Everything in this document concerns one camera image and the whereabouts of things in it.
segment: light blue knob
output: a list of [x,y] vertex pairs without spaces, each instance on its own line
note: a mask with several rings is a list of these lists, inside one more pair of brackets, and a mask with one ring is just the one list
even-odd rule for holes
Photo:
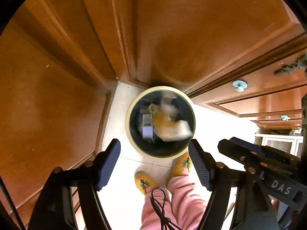
[[288,121],[289,119],[291,119],[291,118],[288,117],[287,115],[281,115],[280,117],[281,117],[282,120],[284,120],[284,121]]
[[243,92],[248,87],[248,84],[243,80],[235,80],[232,85],[237,92]]

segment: black cable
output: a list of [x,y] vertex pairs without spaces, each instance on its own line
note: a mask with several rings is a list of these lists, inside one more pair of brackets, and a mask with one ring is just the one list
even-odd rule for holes
[[150,202],[151,205],[153,206],[154,211],[156,212],[156,214],[158,215],[158,217],[160,218],[161,221],[161,230],[167,230],[167,227],[170,230],[176,230],[175,228],[173,228],[171,225],[173,225],[174,227],[176,227],[178,230],[181,230],[178,226],[176,226],[174,223],[171,222],[171,219],[168,217],[165,217],[165,212],[164,212],[164,206],[165,206],[165,201],[166,201],[166,194],[164,192],[163,189],[160,189],[163,194],[164,194],[164,199],[163,199],[163,205],[161,205],[153,196],[153,191],[151,191],[151,198],[150,198]]
[[3,182],[2,178],[1,178],[1,176],[0,176],[0,187],[1,187],[1,190],[2,190],[2,192],[3,192],[4,196],[5,196],[5,198],[7,199],[7,202],[8,202],[9,205],[10,205],[10,208],[11,208],[11,210],[12,210],[12,212],[13,212],[13,215],[14,215],[15,218],[16,218],[16,221],[17,221],[17,223],[18,223],[18,225],[19,225],[19,228],[20,228],[21,230],[26,230],[26,228],[25,228],[24,224],[22,223],[21,218],[20,218],[20,216],[19,216],[19,214],[18,214],[18,212],[17,212],[17,209],[15,208],[15,205],[14,205],[14,203],[13,203],[13,201],[12,201],[12,198],[11,198],[11,196],[10,196],[10,194],[9,194],[9,191],[7,191],[7,188],[5,187],[5,184],[4,184],[4,182]]

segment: trash can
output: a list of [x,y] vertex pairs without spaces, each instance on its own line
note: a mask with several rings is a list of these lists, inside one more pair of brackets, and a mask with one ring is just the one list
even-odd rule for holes
[[[154,143],[150,143],[143,140],[143,137],[138,131],[140,109],[141,106],[148,106],[151,103],[159,104],[164,91],[173,92],[177,95],[177,97],[171,101],[171,104],[176,106],[179,110],[176,120],[187,121],[192,131],[192,136],[188,139],[173,142],[164,142],[158,138]],[[125,130],[129,142],[138,153],[145,157],[154,159],[175,159],[181,156],[188,150],[189,141],[193,138],[195,133],[196,123],[192,105],[193,102],[187,95],[173,87],[157,86],[147,89],[133,100],[128,109],[125,119]]]

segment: yellow slipper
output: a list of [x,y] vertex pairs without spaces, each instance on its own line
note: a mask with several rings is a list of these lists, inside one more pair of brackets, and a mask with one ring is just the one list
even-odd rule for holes
[[135,185],[144,195],[160,187],[159,184],[144,171],[135,174]]
[[193,166],[190,155],[185,152],[183,155],[178,157],[173,164],[171,178],[175,176],[188,176]]

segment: drawer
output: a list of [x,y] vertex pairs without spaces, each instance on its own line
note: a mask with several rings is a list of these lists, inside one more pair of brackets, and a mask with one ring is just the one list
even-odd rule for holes
[[301,98],[306,93],[307,85],[236,102],[219,104],[219,106],[239,114],[240,117],[244,117],[242,114],[300,110]]
[[[292,119],[302,119],[301,113],[296,113],[296,114],[285,113],[283,115],[287,115],[291,120]],[[244,117],[244,119],[258,120],[258,121],[269,121],[269,120],[282,120],[282,117],[281,117],[281,115],[271,115],[271,116]]]
[[302,120],[301,119],[293,119],[289,121],[283,121],[283,120],[271,120],[271,121],[259,121],[263,126],[260,126],[261,128],[265,129],[295,129],[302,127]]
[[291,75],[274,76],[276,70],[279,70],[283,65],[290,66],[305,53],[307,53],[307,49],[238,78],[238,80],[243,80],[248,84],[248,87],[243,92],[237,92],[232,82],[229,82],[192,98],[192,101],[200,105],[210,102],[221,104],[306,85],[307,78],[303,70],[295,70]]

